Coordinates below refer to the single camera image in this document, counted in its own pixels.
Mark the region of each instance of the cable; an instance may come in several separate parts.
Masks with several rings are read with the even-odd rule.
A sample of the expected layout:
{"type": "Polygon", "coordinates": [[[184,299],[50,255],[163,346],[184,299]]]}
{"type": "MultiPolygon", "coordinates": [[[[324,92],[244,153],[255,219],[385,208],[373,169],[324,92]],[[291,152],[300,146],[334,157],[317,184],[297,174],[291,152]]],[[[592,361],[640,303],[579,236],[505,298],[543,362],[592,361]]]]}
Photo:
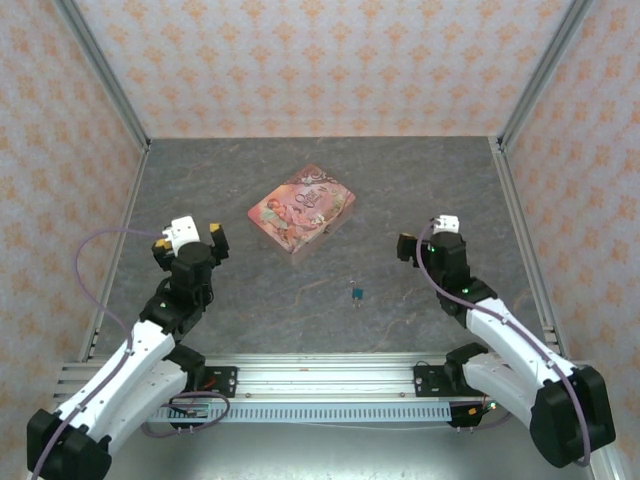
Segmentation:
{"type": "Polygon", "coordinates": [[[424,262],[422,260],[421,246],[422,246],[422,242],[424,241],[424,237],[427,235],[427,232],[429,231],[430,228],[432,228],[436,224],[436,222],[437,222],[437,220],[432,220],[429,223],[427,223],[425,225],[425,227],[422,229],[422,232],[420,233],[420,236],[418,237],[418,241],[416,242],[416,260],[418,261],[418,265],[420,267],[420,270],[422,271],[422,273],[426,277],[426,279],[429,282],[429,284],[440,295],[442,295],[445,298],[448,298],[452,302],[456,302],[457,304],[462,305],[463,307],[474,309],[474,310],[478,310],[479,312],[482,312],[482,313],[485,313],[487,315],[490,315],[493,318],[497,319],[498,321],[504,323],[505,325],[508,325],[509,327],[511,327],[512,330],[514,330],[518,335],[520,335],[531,346],[531,348],[533,348],[540,355],[540,357],[542,357],[542,359],[545,362],[547,362],[547,364],[551,365],[551,368],[560,377],[560,380],[562,381],[562,384],[564,385],[565,389],[567,390],[567,393],[569,394],[569,397],[571,398],[571,402],[573,403],[573,407],[575,409],[576,416],[578,417],[578,423],[580,424],[580,430],[582,431],[582,445],[583,445],[583,448],[584,448],[584,458],[583,458],[582,461],[578,460],[578,461],[576,461],[574,463],[576,465],[580,466],[580,467],[589,466],[589,463],[591,461],[591,439],[589,438],[589,431],[587,429],[587,420],[586,420],[586,418],[584,416],[584,412],[582,411],[582,407],[580,406],[580,400],[578,400],[578,396],[576,395],[576,392],[573,389],[573,386],[571,385],[571,382],[569,381],[567,376],[564,374],[564,372],[560,369],[560,367],[558,367],[558,365],[556,365],[555,362],[552,362],[551,361],[551,357],[549,357],[549,355],[547,355],[547,353],[542,348],[540,348],[540,346],[536,342],[531,340],[529,335],[527,335],[522,328],[520,328],[519,326],[514,324],[511,320],[509,320],[508,318],[506,318],[503,315],[499,314],[498,312],[494,312],[493,310],[491,310],[489,308],[485,308],[485,307],[482,307],[480,305],[476,305],[476,304],[468,302],[468,301],[466,301],[466,300],[464,300],[462,298],[458,298],[458,297],[456,297],[454,295],[451,295],[449,292],[447,292],[442,287],[440,287],[433,280],[433,278],[431,278],[431,275],[429,275],[429,272],[426,269],[426,267],[424,266],[424,262]]]}
{"type": "MultiPolygon", "coordinates": [[[[176,395],[175,397],[172,398],[176,399],[176,398],[191,398],[191,397],[208,397],[208,398],[219,398],[220,400],[224,401],[224,403],[226,404],[227,408],[225,408],[224,412],[222,412],[220,415],[218,415],[216,418],[214,418],[213,420],[211,420],[210,422],[205,422],[202,425],[198,425],[197,427],[191,426],[189,427],[189,431],[191,433],[199,431],[199,430],[204,430],[205,428],[209,428],[209,427],[213,427],[215,424],[220,423],[220,421],[227,416],[227,414],[229,413],[229,410],[231,409],[231,402],[229,402],[229,399],[227,397],[225,397],[224,395],[222,395],[221,393],[217,393],[217,392],[184,392],[184,393],[180,393],[178,395],[176,395]]],[[[165,404],[163,405],[165,407],[174,407],[175,404],[169,403],[169,404],[165,404]]],[[[153,430],[151,430],[151,428],[149,427],[149,425],[145,422],[140,426],[140,429],[142,430],[142,432],[148,436],[148,437],[152,437],[152,438],[168,438],[168,437],[173,437],[176,435],[180,435],[182,433],[182,430],[178,429],[178,430],[173,430],[171,432],[165,432],[165,433],[157,433],[154,432],[153,430]]]]}
{"type": "Polygon", "coordinates": [[[87,287],[82,282],[82,278],[80,276],[80,270],[78,268],[78,260],[80,258],[80,252],[82,251],[84,246],[87,243],[89,243],[91,240],[96,238],[97,236],[103,235],[105,233],[133,233],[133,234],[136,234],[136,235],[142,235],[144,237],[153,237],[153,238],[158,238],[159,236],[161,236],[161,235],[158,235],[157,233],[144,232],[144,231],[141,231],[141,230],[133,230],[131,228],[105,228],[103,230],[98,230],[98,231],[92,233],[91,235],[86,237],[84,240],[82,240],[82,242],[80,242],[80,245],[78,246],[78,249],[76,250],[76,254],[75,254],[75,257],[74,257],[74,272],[75,272],[76,281],[78,282],[78,285],[82,289],[82,292],[89,299],[89,301],[91,303],[93,303],[93,305],[95,305],[95,307],[98,310],[103,312],[108,317],[112,318],[120,326],[120,328],[122,328],[122,331],[124,332],[124,334],[127,337],[127,348],[125,349],[124,355],[122,355],[122,358],[120,359],[118,364],[115,366],[113,371],[111,371],[111,373],[109,373],[109,375],[107,375],[105,377],[105,379],[102,380],[102,382],[100,382],[100,384],[95,389],[93,389],[93,391],[91,391],[84,398],[84,400],[82,400],[76,406],[75,410],[73,410],[73,412],[71,412],[69,414],[69,416],[67,418],[65,418],[62,421],[62,423],[60,424],[60,426],[55,430],[55,432],[51,436],[51,439],[49,440],[49,442],[45,445],[44,449],[42,450],[42,453],[40,454],[40,458],[38,458],[38,462],[36,463],[36,466],[33,469],[33,474],[31,475],[31,480],[38,480],[38,477],[40,476],[40,472],[42,471],[42,467],[44,466],[44,462],[47,460],[47,457],[51,453],[51,450],[53,450],[53,447],[58,442],[58,438],[60,438],[60,436],[64,432],[65,428],[67,428],[67,426],[73,421],[73,419],[76,417],[76,415],[78,415],[78,413],[80,413],[87,406],[87,404],[96,395],[98,395],[98,393],[100,393],[100,391],[104,387],[107,386],[107,384],[118,374],[118,372],[120,372],[120,370],[122,370],[122,367],[124,367],[125,363],[129,359],[129,356],[130,356],[129,352],[131,352],[131,350],[133,348],[133,337],[132,337],[131,331],[129,331],[129,329],[125,325],[124,321],[120,317],[118,317],[115,313],[113,313],[107,307],[102,305],[93,295],[91,295],[89,290],[87,290],[87,287]]]}
{"type": "Polygon", "coordinates": [[[496,420],[495,422],[479,425],[477,427],[461,428],[460,430],[470,431],[472,433],[477,432],[478,430],[489,430],[490,428],[499,427],[500,425],[507,423],[507,421],[512,417],[513,415],[511,414],[511,412],[507,412],[506,415],[501,417],[499,420],[496,420]]]}

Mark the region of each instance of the gray floor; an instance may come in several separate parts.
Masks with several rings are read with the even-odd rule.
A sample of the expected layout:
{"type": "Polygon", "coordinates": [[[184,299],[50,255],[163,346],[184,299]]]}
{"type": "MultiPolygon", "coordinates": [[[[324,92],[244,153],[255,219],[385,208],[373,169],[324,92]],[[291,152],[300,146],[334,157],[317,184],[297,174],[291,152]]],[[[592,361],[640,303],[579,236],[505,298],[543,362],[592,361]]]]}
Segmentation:
{"type": "MultiPolygon", "coordinates": [[[[159,232],[188,213],[203,229],[222,222],[231,245],[214,271],[216,300],[184,342],[203,354],[447,352],[475,340],[440,310],[421,273],[396,259],[398,234],[417,234],[440,213],[460,217],[474,273],[541,335],[484,137],[154,141],[130,225],[159,232]],[[247,212],[310,162],[353,190],[356,213],[294,268],[247,212]],[[350,280],[364,289],[360,309],[350,280]]],[[[163,276],[149,239],[129,236],[110,308],[133,324],[163,276]]],[[[96,353],[112,353],[122,338],[106,319],[96,353]]]]}
{"type": "Polygon", "coordinates": [[[590,469],[557,469],[546,463],[514,419],[473,435],[456,435],[448,426],[418,428],[220,424],[197,435],[164,440],[147,438],[138,430],[114,457],[107,479],[593,479],[590,469]]]}

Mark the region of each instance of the metal bar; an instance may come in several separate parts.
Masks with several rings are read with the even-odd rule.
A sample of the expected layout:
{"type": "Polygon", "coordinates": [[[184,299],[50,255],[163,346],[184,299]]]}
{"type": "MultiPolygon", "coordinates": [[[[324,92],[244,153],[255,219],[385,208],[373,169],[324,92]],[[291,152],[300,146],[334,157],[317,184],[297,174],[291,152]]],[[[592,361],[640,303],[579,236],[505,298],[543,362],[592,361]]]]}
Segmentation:
{"type": "MultiPolygon", "coordinates": [[[[200,399],[190,407],[186,400],[176,407],[197,411],[198,423],[211,421],[224,410],[221,402],[200,399]]],[[[449,422],[449,402],[399,403],[235,403],[224,423],[414,423],[449,422]]],[[[193,423],[194,418],[170,407],[160,408],[147,419],[148,423],[193,423]]]]}
{"type": "Polygon", "coordinates": [[[529,234],[529,229],[527,228],[524,211],[520,204],[513,176],[511,175],[507,156],[503,151],[501,151],[495,137],[489,137],[489,146],[491,147],[493,159],[498,170],[498,177],[502,184],[502,190],[504,192],[507,208],[509,209],[509,215],[511,217],[511,222],[513,223],[516,239],[518,240],[518,246],[520,247],[520,252],[522,254],[522,260],[527,272],[527,278],[529,279],[529,285],[531,285],[533,300],[535,301],[538,315],[540,316],[540,323],[542,323],[543,327],[554,327],[558,337],[560,351],[563,355],[567,355],[570,352],[566,349],[566,344],[563,342],[564,337],[562,335],[562,330],[556,321],[557,317],[545,286],[542,271],[538,264],[538,258],[533,248],[533,242],[531,240],[531,235],[529,234]]]}
{"type": "MultiPolygon", "coordinates": [[[[102,367],[106,358],[63,367],[56,397],[68,398],[102,367]]],[[[413,367],[418,361],[444,364],[443,356],[421,353],[335,355],[215,355],[207,365],[238,367],[234,402],[331,403],[424,402],[417,398],[413,367]]],[[[455,400],[469,400],[456,397],[455,400]]]]}
{"type": "Polygon", "coordinates": [[[566,15],[560,23],[560,27],[547,47],[547,50],[544,52],[544,55],[542,55],[516,108],[511,114],[511,117],[509,117],[504,133],[499,137],[500,146],[504,151],[507,151],[510,145],[515,144],[516,137],[524,121],[533,110],[533,106],[538,100],[540,93],[544,90],[558,61],[582,24],[582,19],[592,4],[593,0],[574,0],[567,10],[566,15]]]}
{"type": "MultiPolygon", "coordinates": [[[[140,190],[140,182],[142,182],[144,167],[147,164],[148,157],[149,157],[149,149],[145,148],[142,154],[140,155],[136,174],[129,187],[129,193],[127,195],[125,208],[120,218],[120,225],[122,227],[127,227],[129,225],[129,221],[131,220],[131,214],[133,213],[133,207],[136,203],[138,190],[140,190]]],[[[109,295],[111,294],[111,287],[113,285],[113,279],[116,276],[116,270],[118,268],[118,262],[120,261],[120,254],[122,252],[122,246],[124,245],[125,238],[126,238],[126,234],[119,233],[118,238],[114,242],[113,251],[111,253],[109,270],[107,271],[107,274],[102,280],[102,285],[100,286],[99,294],[96,297],[96,299],[102,305],[106,305],[107,301],[109,300],[109,295]]],[[[86,361],[92,355],[93,349],[95,348],[94,345],[97,339],[97,334],[100,330],[100,325],[102,325],[103,318],[104,318],[104,313],[102,313],[100,310],[96,308],[93,312],[93,315],[91,316],[89,328],[87,329],[84,341],[82,343],[82,349],[80,350],[80,354],[78,357],[79,362],[86,361]]]]}
{"type": "Polygon", "coordinates": [[[591,455],[594,480],[632,480],[631,468],[615,444],[606,445],[591,455]]]}
{"type": "Polygon", "coordinates": [[[116,110],[120,114],[127,130],[142,148],[149,144],[149,137],[142,127],[140,119],[131,106],[120,82],[107,62],[107,58],[100,49],[98,42],[91,33],[80,8],[74,0],[55,0],[62,17],[76,36],[89,62],[93,66],[98,78],[102,82],[107,94],[111,98],[116,110]]]}

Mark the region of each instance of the orange floral wallpaper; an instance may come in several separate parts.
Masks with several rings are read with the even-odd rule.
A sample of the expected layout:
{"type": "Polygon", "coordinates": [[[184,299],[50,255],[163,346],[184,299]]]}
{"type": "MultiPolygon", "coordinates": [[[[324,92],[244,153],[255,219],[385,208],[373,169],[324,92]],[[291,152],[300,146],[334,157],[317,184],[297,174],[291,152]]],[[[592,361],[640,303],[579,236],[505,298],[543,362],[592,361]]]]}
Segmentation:
{"type": "Polygon", "coordinates": [[[497,135],[570,0],[79,0],[151,137],[497,135]]]}
{"type": "Polygon", "coordinates": [[[640,472],[640,8],[595,2],[509,152],[571,354],[640,472]]]}
{"type": "MultiPolygon", "coordinates": [[[[26,423],[50,406],[92,312],[72,252],[119,223],[140,153],[52,1],[4,0],[0,29],[0,463],[17,479],[26,423]]],[[[81,259],[93,291],[108,240],[81,259]]]]}

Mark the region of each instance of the blue clip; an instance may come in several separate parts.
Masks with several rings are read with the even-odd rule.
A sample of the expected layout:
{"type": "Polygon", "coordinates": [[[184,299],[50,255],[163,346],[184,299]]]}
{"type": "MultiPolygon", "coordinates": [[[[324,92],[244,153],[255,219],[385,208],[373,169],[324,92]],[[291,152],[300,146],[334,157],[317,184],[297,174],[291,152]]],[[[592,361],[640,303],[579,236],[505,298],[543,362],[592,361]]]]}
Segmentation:
{"type": "Polygon", "coordinates": [[[353,306],[360,307],[362,304],[362,298],[364,297],[364,291],[361,288],[357,288],[358,284],[355,281],[349,282],[351,285],[351,298],[353,298],[353,306]]]}

